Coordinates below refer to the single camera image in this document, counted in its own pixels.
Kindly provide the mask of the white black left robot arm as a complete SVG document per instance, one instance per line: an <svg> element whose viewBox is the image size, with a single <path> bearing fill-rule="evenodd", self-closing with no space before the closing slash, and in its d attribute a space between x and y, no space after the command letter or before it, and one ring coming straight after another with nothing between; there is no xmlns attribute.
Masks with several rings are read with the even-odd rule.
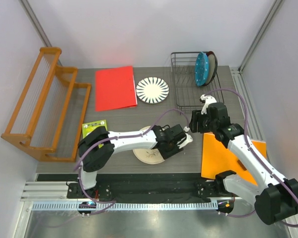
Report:
<svg viewBox="0 0 298 238"><path fill-rule="evenodd" d="M95 194L97 172L112 155L136 149L157 149L166 160L193 141L188 130L179 124L173 127L153 125L130 132L108 131L104 126L96 128L78 144L79 161L74 170L78 170L79 193L86 198Z"/></svg>

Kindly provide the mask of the dark red rimmed plate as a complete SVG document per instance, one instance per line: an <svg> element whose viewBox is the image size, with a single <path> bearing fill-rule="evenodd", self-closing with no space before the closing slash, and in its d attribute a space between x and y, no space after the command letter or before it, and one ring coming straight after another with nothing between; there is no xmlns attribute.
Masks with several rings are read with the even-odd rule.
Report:
<svg viewBox="0 0 298 238"><path fill-rule="evenodd" d="M209 73L204 86L209 85L214 80L218 68L218 60L215 53L213 51L208 51L206 52L206 55L209 60Z"/></svg>

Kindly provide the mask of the blue polka dot plate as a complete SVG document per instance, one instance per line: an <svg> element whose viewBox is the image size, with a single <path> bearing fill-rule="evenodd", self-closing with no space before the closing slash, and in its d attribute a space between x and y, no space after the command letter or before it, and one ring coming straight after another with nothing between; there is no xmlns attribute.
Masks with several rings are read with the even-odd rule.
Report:
<svg viewBox="0 0 298 238"><path fill-rule="evenodd" d="M195 62L195 83L198 87L203 86L209 75L209 59L206 53L199 52Z"/></svg>

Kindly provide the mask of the cream plate with twig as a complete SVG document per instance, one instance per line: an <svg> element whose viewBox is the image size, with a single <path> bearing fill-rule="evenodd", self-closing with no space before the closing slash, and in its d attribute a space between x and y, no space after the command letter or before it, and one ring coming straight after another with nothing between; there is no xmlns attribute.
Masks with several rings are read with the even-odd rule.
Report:
<svg viewBox="0 0 298 238"><path fill-rule="evenodd" d="M158 149L135 149L133 154L139 161L145 164L156 165L164 162Z"/></svg>

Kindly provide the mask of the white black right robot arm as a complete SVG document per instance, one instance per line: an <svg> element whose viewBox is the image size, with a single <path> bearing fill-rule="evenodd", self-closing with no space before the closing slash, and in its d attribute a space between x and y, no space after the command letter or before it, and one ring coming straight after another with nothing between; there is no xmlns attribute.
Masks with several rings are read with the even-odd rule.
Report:
<svg viewBox="0 0 298 238"><path fill-rule="evenodd" d="M224 103L207 96L201 110L192 112L189 127L193 133L213 135L225 149L234 154L256 183L227 170L215 176L218 195L233 193L253 205L258 217L271 225L298 214L298 181L287 179L257 150L243 127L231 123Z"/></svg>

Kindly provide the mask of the white blue striped plate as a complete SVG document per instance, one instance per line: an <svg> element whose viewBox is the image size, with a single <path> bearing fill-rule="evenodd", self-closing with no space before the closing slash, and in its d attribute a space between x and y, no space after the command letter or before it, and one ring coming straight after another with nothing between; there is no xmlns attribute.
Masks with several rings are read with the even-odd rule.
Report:
<svg viewBox="0 0 298 238"><path fill-rule="evenodd" d="M169 86L161 78L147 77L136 85L136 95L146 104L158 104L169 95Z"/></svg>

